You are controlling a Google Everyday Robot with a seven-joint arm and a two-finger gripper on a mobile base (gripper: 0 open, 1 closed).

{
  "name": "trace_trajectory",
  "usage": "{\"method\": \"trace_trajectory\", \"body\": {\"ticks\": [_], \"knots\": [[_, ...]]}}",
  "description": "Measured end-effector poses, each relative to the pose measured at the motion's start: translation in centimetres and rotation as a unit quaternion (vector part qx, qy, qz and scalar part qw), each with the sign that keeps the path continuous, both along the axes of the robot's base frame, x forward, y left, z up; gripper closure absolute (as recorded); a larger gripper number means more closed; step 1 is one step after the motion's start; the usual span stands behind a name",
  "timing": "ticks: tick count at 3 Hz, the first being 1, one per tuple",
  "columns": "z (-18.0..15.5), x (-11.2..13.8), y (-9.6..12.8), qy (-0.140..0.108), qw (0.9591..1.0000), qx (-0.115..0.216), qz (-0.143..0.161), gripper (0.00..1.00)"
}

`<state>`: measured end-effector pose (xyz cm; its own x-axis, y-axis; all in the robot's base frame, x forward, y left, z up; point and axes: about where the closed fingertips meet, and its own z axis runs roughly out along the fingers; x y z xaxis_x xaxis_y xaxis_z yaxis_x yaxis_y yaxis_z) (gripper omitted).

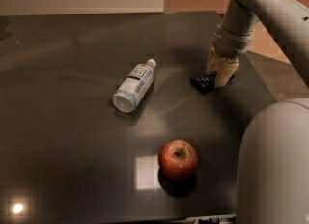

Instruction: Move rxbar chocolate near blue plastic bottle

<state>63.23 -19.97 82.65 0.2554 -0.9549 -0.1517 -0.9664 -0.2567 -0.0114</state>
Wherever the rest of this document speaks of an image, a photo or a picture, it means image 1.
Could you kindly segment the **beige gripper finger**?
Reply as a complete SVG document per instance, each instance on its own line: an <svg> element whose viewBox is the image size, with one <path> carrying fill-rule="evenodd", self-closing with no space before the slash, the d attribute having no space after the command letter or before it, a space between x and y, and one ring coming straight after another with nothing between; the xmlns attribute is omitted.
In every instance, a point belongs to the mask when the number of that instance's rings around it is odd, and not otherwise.
<svg viewBox="0 0 309 224"><path fill-rule="evenodd" d="M218 62L214 86L224 87L239 67L239 58L222 58Z"/></svg>
<svg viewBox="0 0 309 224"><path fill-rule="evenodd" d="M220 57L217 55L215 49L212 47L209 52L209 57L206 66L206 75L213 74L217 71Z"/></svg>

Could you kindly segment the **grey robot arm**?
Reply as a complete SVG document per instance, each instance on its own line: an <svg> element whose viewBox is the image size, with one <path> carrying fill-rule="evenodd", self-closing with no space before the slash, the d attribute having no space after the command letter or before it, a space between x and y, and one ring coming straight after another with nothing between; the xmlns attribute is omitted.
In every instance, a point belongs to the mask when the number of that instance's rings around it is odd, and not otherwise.
<svg viewBox="0 0 309 224"><path fill-rule="evenodd" d="M297 0L231 0L207 71L227 84L262 23L287 58L256 64L276 103L259 112L239 147L236 224L309 224L309 9Z"/></svg>

